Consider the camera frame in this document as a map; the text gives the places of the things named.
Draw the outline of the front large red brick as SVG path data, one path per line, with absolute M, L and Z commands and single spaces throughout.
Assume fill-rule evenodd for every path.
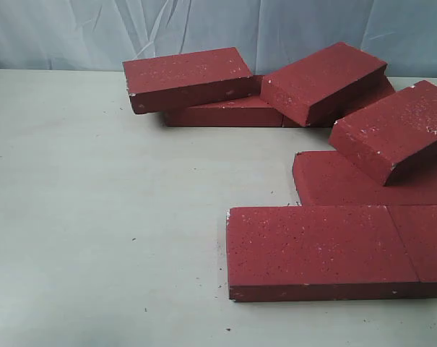
M 420 282 L 384 206 L 234 207 L 226 252 L 236 302 L 400 299 Z

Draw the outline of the grey fabric backdrop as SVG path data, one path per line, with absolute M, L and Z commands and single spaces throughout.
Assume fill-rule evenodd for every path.
M 437 1 L 0 1 L 0 68 L 118 71 L 235 47 L 258 74 L 346 42 L 437 77 Z

